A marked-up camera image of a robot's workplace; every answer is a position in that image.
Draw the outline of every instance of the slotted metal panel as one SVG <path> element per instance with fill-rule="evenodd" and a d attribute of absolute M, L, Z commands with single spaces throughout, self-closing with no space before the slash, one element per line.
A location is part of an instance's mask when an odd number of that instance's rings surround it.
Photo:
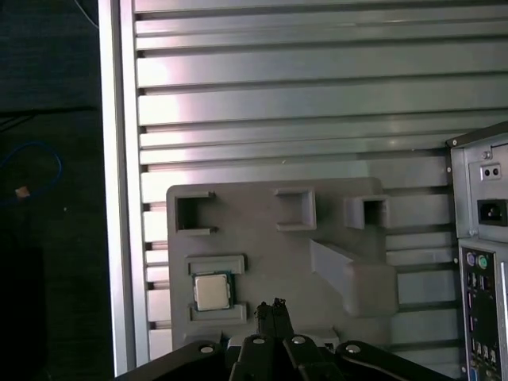
<path fill-rule="evenodd" d="M 508 118 L 508 6 L 105 0 L 101 13 L 113 30 L 102 32 L 103 91 L 123 110 L 112 118 L 105 104 L 105 129 L 117 128 L 106 161 L 121 180 L 108 218 L 124 228 L 110 239 L 124 248 L 110 255 L 124 284 L 112 280 L 113 298 L 127 300 L 114 321 L 129 335 L 132 318 L 135 364 L 171 350 L 170 186 L 376 177 L 392 197 L 387 258 L 402 285 L 391 349 L 459 377 L 443 147 Z M 129 366 L 117 352 L 117 372 Z"/>

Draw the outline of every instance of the bolt head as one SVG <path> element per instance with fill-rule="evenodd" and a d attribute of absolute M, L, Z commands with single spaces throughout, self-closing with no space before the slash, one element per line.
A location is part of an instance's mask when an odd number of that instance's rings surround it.
<path fill-rule="evenodd" d="M 293 342 L 295 344 L 303 344 L 303 343 L 305 343 L 305 337 L 295 336 L 295 337 L 293 337 Z"/>
<path fill-rule="evenodd" d="M 351 344 L 346 347 L 346 351 L 349 353 L 360 353 L 361 349 L 358 345 Z"/>
<path fill-rule="evenodd" d="M 214 351 L 214 348 L 207 345 L 206 347 L 202 347 L 201 349 L 199 349 L 199 351 L 201 353 L 211 353 Z"/>

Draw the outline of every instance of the ps/2 port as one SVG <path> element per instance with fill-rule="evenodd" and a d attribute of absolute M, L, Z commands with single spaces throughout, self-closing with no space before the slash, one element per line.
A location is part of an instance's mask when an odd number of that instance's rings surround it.
<path fill-rule="evenodd" d="M 469 252 L 466 254 L 466 261 L 468 262 L 469 266 L 474 266 L 476 263 L 475 255 L 472 252 Z"/>

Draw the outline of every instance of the silver bar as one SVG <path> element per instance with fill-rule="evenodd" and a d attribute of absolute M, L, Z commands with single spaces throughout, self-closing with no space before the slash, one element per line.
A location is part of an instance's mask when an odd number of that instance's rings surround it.
<path fill-rule="evenodd" d="M 151 149 L 141 151 L 140 163 L 170 164 L 207 160 L 244 160 L 263 157 L 332 155 L 360 152 L 389 152 L 442 148 L 456 133 L 412 137 L 301 140 L 211 147 Z"/>
<path fill-rule="evenodd" d="M 460 337 L 457 310 L 397 314 L 391 319 L 392 344 L 455 340 Z"/>
<path fill-rule="evenodd" d="M 400 10 L 326 11 L 305 13 L 247 14 L 215 17 L 185 17 L 144 20 L 136 23 L 139 37 L 164 35 L 213 34 L 257 29 L 315 29 L 341 27 L 357 29 L 368 26 L 446 24 L 508 18 L 508 6 L 457 6 Z"/>
<path fill-rule="evenodd" d="M 508 69 L 508 42 L 292 49 L 143 58 L 140 87 L 460 74 Z"/>
<path fill-rule="evenodd" d="M 458 294 L 454 271 L 398 274 L 400 304 L 453 302 Z"/>
<path fill-rule="evenodd" d="M 453 222 L 447 194 L 391 198 L 391 227 L 444 225 Z"/>
<path fill-rule="evenodd" d="M 169 261 L 167 250 L 148 250 L 145 255 L 147 265 L 163 265 Z"/>
<path fill-rule="evenodd" d="M 122 67 L 125 104 L 125 163 L 129 200 L 130 259 L 133 284 L 134 335 L 137 366 L 148 358 L 148 319 L 144 279 L 143 218 L 141 215 L 137 84 L 134 52 L 133 0 L 121 2 Z"/>
<path fill-rule="evenodd" d="M 387 252 L 387 263 L 392 266 L 446 264 L 451 263 L 456 256 L 457 252 L 454 248 L 417 248 Z"/>
<path fill-rule="evenodd" d="M 169 268 L 167 266 L 153 266 L 146 269 L 147 282 L 169 282 Z"/>
<path fill-rule="evenodd" d="M 398 117 L 351 117 L 289 121 L 256 121 L 206 124 L 182 129 L 151 126 L 140 135 L 142 148 L 186 147 L 260 143 L 263 141 L 294 141 L 306 139 L 390 137 L 399 138 L 401 131 L 409 134 L 456 133 L 476 129 L 479 125 L 494 125 L 505 121 L 508 111 L 478 113 L 446 113 L 404 115 Z"/>
<path fill-rule="evenodd" d="M 171 320 L 170 301 L 171 300 L 169 290 L 148 291 L 148 320 L 170 321 Z"/>
<path fill-rule="evenodd" d="M 173 350 L 171 329 L 153 329 L 149 335 L 150 360 L 158 359 Z"/>
<path fill-rule="evenodd" d="M 404 234 L 396 236 L 387 236 L 387 250 L 412 250 L 422 249 L 416 254 L 420 257 L 425 252 L 434 252 L 436 250 L 450 250 L 449 246 L 454 244 L 454 235 L 452 232 L 435 232 L 421 234 Z M 442 254 L 436 254 L 436 258 L 441 258 Z"/>
<path fill-rule="evenodd" d="M 448 185 L 444 157 L 418 157 L 348 162 L 314 161 L 305 163 L 281 159 L 270 165 L 221 165 L 175 168 L 141 175 L 143 202 L 166 202 L 169 187 L 177 184 L 240 183 L 244 181 L 347 179 L 375 176 L 384 189 L 442 187 Z"/>
<path fill-rule="evenodd" d="M 506 92 L 508 75 L 490 75 L 144 95 L 139 97 L 139 118 L 142 125 L 158 125 L 492 109 L 508 107 Z"/>
<path fill-rule="evenodd" d="M 134 352 L 133 304 L 131 302 L 129 227 L 125 192 L 125 147 L 123 146 L 123 97 L 119 41 L 119 9 L 114 0 L 98 3 L 100 25 L 102 121 L 104 136 L 104 172 L 108 257 L 110 265 L 111 323 L 114 374 L 121 375 L 136 367 Z"/>
<path fill-rule="evenodd" d="M 391 2 L 402 2 L 401 0 L 392 0 Z M 372 4 L 373 0 L 360 0 L 358 3 Z M 167 0 L 136 0 L 136 12 L 167 12 L 167 11 L 189 11 L 189 10 L 230 10 L 256 7 L 281 7 L 281 6 L 339 6 L 341 2 L 337 0 L 220 0 L 210 4 L 209 0 L 177 0 L 168 2 Z"/>
<path fill-rule="evenodd" d="M 424 38 L 464 38 L 505 36 L 508 21 L 476 21 L 456 24 L 416 24 L 363 26 L 360 28 L 314 27 L 306 26 L 290 30 L 233 31 L 231 33 L 196 33 L 180 36 L 146 37 L 137 39 L 137 49 L 141 51 L 176 48 L 211 48 L 249 45 L 312 44 L 325 42 L 355 42 L 382 40 L 412 40 Z"/>

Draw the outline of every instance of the dark floor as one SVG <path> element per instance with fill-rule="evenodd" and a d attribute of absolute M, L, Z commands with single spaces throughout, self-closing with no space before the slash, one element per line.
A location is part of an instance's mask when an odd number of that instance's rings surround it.
<path fill-rule="evenodd" d="M 113 358 L 100 111 L 35 117 L 0 135 L 0 158 L 34 138 L 60 155 L 61 180 L 29 202 L 1 207 L 0 215 L 2 228 L 42 248 L 45 368 L 53 380 L 109 379 Z M 36 190 L 56 169 L 52 155 L 39 147 L 19 152 L 0 167 L 0 199 L 12 197 L 21 186 Z M 30 263 L 29 258 L 17 261 L 20 267 Z M 42 371 L 37 379 L 49 376 Z"/>

